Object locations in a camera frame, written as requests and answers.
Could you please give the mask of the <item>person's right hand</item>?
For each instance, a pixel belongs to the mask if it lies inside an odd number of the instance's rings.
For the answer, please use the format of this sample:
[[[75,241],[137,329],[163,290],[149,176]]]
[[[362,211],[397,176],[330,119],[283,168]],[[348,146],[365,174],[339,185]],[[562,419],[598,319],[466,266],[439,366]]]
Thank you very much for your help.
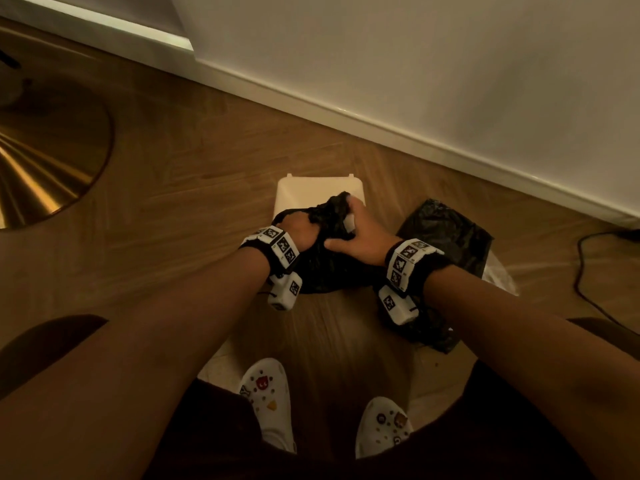
[[[356,196],[347,198],[349,209],[355,218],[355,237],[360,240],[359,253],[343,253],[353,257],[366,265],[385,265],[386,256],[393,247],[401,242],[401,239],[389,233],[377,222],[368,211],[365,204]]]

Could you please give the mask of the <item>person's left hand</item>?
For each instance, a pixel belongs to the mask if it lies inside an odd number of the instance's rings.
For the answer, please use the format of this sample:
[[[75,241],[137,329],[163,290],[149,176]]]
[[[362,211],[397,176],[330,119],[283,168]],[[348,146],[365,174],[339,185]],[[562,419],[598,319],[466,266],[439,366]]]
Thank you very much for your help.
[[[295,243],[296,248],[300,253],[305,252],[311,246],[300,246],[300,220],[301,217],[308,217],[309,214],[304,211],[296,211],[291,214],[286,215],[283,220],[277,224],[275,224],[281,230],[287,232],[289,236],[292,238],[292,241]]]

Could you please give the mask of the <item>black trash bag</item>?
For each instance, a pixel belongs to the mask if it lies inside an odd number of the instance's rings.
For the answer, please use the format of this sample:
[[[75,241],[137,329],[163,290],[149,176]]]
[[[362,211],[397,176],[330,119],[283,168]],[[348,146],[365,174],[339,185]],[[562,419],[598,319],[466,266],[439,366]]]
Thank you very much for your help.
[[[321,294],[337,290],[379,285],[385,272],[381,267],[371,266],[348,256],[327,249],[327,239],[350,241],[355,238],[355,220],[348,204],[348,192],[330,197],[325,203],[307,209],[286,209],[274,217],[272,224],[278,226],[284,217],[295,212],[308,214],[311,223],[319,226],[315,243],[304,251],[294,267],[303,284],[304,294]]]
[[[493,238],[485,229],[446,204],[429,199],[406,218],[397,232],[403,240],[419,239],[443,251],[452,262],[468,273],[482,278]],[[406,303],[413,315],[411,320],[396,324],[390,309],[393,301],[399,304],[392,289],[380,298],[380,309],[388,314],[389,327],[412,343],[448,354],[460,339],[446,324],[436,309],[425,304],[418,294],[406,295]]]

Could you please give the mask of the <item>person's right forearm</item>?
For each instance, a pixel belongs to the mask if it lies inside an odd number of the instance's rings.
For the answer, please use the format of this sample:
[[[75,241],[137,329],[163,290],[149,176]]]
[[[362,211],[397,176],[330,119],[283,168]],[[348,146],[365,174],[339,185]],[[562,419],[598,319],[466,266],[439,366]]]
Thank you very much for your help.
[[[423,295],[596,478],[640,480],[640,361],[456,266],[431,273]]]

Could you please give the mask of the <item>person's left forearm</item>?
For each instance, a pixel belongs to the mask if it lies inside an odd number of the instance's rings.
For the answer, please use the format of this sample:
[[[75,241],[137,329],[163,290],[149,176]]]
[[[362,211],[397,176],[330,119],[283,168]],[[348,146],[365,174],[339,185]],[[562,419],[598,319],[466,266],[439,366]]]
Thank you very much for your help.
[[[242,248],[155,292],[0,401],[0,474],[139,479],[189,384],[269,274]]]

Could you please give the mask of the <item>left wrist marker band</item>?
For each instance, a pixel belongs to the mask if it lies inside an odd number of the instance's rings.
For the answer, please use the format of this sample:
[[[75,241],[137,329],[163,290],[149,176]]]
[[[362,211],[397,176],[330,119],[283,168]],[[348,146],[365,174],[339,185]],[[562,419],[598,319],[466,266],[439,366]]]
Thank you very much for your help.
[[[260,228],[244,238],[240,248],[254,248],[266,257],[269,276],[290,274],[298,262],[300,251],[289,233],[277,226]]]

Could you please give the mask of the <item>wrist marker band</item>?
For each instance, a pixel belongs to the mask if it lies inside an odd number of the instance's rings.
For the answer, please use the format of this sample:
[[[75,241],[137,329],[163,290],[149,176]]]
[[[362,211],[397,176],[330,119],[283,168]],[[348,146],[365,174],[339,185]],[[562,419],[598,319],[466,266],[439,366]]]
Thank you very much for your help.
[[[385,257],[386,281],[400,297],[420,296],[426,279],[454,263],[436,247],[419,239],[396,243]]]
[[[277,226],[260,228],[244,238],[240,248],[254,248],[266,257],[269,276],[290,274],[298,262],[300,251],[289,233]]]

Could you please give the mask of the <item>white trash bin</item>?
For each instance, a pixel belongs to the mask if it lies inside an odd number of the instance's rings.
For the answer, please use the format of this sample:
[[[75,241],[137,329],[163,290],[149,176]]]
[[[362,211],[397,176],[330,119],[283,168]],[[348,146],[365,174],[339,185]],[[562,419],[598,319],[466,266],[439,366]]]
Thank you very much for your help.
[[[343,193],[365,202],[364,185],[353,174],[347,177],[295,177],[288,174],[278,181],[272,224],[285,215],[304,211],[316,221],[322,233],[350,239],[355,234],[355,218]]]

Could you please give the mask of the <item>right wrist marker band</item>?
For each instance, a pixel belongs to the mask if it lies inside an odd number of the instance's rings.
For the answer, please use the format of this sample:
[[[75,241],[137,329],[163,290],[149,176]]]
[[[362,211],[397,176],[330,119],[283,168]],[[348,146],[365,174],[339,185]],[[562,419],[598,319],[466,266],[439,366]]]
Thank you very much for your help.
[[[419,239],[396,243],[385,257],[386,281],[400,297],[420,296],[426,279],[454,263],[436,247]]]

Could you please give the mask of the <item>white baseboard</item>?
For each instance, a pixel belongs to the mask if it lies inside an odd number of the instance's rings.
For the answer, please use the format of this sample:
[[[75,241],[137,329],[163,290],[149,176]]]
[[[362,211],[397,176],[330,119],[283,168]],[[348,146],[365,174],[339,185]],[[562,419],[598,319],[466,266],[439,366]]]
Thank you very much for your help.
[[[0,16],[614,225],[640,228],[640,213],[616,208],[560,185],[238,72],[201,63],[196,59],[187,37],[58,0],[0,0]]]

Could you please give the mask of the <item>clear plastic bag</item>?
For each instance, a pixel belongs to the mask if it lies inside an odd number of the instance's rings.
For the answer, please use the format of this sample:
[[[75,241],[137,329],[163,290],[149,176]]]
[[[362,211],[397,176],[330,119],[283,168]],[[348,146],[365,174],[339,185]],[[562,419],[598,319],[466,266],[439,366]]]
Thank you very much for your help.
[[[482,279],[514,296],[520,295],[516,282],[492,251],[488,253]]]

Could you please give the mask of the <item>white left clog shoe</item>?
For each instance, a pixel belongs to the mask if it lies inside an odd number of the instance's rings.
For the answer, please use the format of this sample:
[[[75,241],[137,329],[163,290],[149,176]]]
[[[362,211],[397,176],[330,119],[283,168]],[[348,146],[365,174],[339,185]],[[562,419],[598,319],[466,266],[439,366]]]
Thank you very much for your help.
[[[274,358],[261,359],[245,372],[237,392],[251,404],[263,441],[296,454],[291,395],[284,366]]]

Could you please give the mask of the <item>white clog shoe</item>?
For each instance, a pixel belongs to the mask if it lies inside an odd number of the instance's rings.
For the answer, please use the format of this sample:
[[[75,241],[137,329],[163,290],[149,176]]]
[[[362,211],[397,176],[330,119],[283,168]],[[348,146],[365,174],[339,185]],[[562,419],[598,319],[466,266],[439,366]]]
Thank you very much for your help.
[[[355,458],[375,456],[409,439],[413,427],[406,412],[387,397],[374,397],[362,414],[355,441]]]
[[[296,454],[291,395],[284,366],[274,358],[261,359],[245,372],[237,392],[251,404],[263,441]]]

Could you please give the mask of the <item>white right clog shoe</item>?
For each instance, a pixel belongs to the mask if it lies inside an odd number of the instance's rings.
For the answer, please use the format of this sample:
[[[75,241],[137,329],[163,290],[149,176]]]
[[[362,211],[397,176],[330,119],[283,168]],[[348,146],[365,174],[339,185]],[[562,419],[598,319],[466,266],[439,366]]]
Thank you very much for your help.
[[[362,414],[355,441],[355,458],[375,456],[409,439],[413,427],[406,412],[387,397],[374,397]]]

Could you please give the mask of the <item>round gold table base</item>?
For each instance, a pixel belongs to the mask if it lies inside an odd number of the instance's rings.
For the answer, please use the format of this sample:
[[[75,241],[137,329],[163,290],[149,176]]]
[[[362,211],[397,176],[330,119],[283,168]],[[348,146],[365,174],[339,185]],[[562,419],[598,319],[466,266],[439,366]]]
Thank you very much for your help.
[[[0,104],[0,231],[36,225],[68,209],[98,181],[115,145],[107,104],[62,77],[26,79]]]

